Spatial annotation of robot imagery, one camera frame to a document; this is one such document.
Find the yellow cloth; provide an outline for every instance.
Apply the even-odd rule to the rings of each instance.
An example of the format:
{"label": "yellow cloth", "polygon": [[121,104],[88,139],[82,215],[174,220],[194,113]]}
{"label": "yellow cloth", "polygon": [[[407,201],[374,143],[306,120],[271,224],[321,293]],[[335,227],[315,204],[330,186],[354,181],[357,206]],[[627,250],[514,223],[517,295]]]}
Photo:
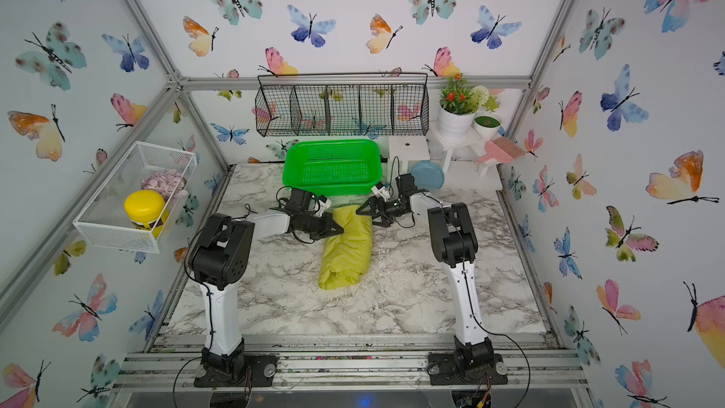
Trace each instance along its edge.
{"label": "yellow cloth", "polygon": [[343,206],[332,211],[335,222],[345,231],[328,238],[320,265],[318,285],[323,290],[353,286],[370,267],[373,254],[373,218],[360,216],[358,205]]}

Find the small white pot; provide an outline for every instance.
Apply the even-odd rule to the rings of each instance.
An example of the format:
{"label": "small white pot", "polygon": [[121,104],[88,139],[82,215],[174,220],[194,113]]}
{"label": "small white pot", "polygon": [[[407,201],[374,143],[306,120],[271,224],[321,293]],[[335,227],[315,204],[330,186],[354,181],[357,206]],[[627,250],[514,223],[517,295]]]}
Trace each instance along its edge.
{"label": "small white pot", "polygon": [[460,141],[468,132],[470,124],[474,122],[475,113],[456,115],[443,109],[438,114],[438,125],[441,136],[451,141]]}

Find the orange butterfly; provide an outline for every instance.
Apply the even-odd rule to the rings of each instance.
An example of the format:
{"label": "orange butterfly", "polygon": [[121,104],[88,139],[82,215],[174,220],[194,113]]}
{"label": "orange butterfly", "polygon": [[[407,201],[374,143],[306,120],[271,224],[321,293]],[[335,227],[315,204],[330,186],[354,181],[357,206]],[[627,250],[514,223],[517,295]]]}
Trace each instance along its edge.
{"label": "orange butterfly", "polygon": [[649,174],[649,185],[645,188],[655,198],[672,200],[668,205],[684,201],[708,201],[717,204],[720,197],[698,197],[702,178],[702,162],[705,155],[702,151],[691,151],[675,159],[675,167],[670,168],[670,176],[665,174]]}
{"label": "orange butterfly", "polygon": [[63,151],[62,143],[65,137],[58,126],[58,119],[55,116],[55,105],[51,104],[53,123],[46,117],[32,113],[10,111],[8,112],[10,124],[18,134],[28,136],[31,141],[40,139],[35,148],[38,158],[50,159],[55,162],[60,159]]}
{"label": "orange butterfly", "polygon": [[194,38],[194,41],[189,43],[188,48],[193,50],[197,56],[204,57],[210,50],[214,50],[214,39],[217,37],[219,27],[215,27],[214,32],[209,35],[209,32],[200,26],[198,22],[184,16],[184,30],[186,30],[189,37]]}
{"label": "orange butterfly", "polygon": [[370,21],[370,30],[373,31],[375,38],[368,41],[366,46],[370,49],[371,54],[377,54],[380,51],[390,46],[390,42],[393,41],[395,35],[400,32],[403,26],[398,27],[398,30],[393,32],[390,30],[390,26],[385,22],[385,19],[380,17],[379,14],[373,16],[373,20]]}
{"label": "orange butterfly", "polygon": [[576,155],[576,161],[574,162],[574,172],[566,173],[566,182],[570,185],[574,185],[574,189],[571,190],[571,195],[576,200],[582,198],[582,193],[586,195],[594,195],[597,193],[597,188],[589,184],[584,177],[589,177],[586,171],[582,167],[582,155]]}

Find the marble surface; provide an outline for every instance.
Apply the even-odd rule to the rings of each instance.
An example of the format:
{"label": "marble surface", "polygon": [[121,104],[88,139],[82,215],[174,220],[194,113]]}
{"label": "marble surface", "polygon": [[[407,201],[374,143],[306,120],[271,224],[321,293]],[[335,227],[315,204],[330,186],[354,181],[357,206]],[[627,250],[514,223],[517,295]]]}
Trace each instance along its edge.
{"label": "marble surface", "polygon": [[[240,164],[219,212],[241,216],[276,206],[282,164]],[[448,202],[465,202],[478,238],[476,286],[486,328],[544,332],[513,238],[495,192],[439,190]],[[333,198],[333,205],[359,204]],[[410,217],[399,219],[407,226]],[[445,271],[430,249],[427,227],[375,227],[370,269],[357,286],[318,287],[322,241],[305,245],[291,234],[254,243],[239,286],[243,334],[369,334],[453,332],[455,318]],[[204,333],[204,298],[188,281],[167,334]]]}

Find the white stool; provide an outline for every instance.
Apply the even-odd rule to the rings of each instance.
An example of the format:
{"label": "white stool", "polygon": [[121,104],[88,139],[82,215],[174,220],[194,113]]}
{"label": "white stool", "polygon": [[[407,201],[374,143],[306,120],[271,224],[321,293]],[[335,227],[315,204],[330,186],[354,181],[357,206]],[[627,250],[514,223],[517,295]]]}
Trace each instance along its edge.
{"label": "white stool", "polygon": [[[430,159],[430,151],[428,150],[428,141],[426,136],[390,136],[388,138],[388,171],[386,175],[390,176],[393,168],[393,160],[397,156],[400,160],[400,173],[408,173],[409,161],[427,161]],[[393,182],[395,176],[391,176],[388,182]]]}

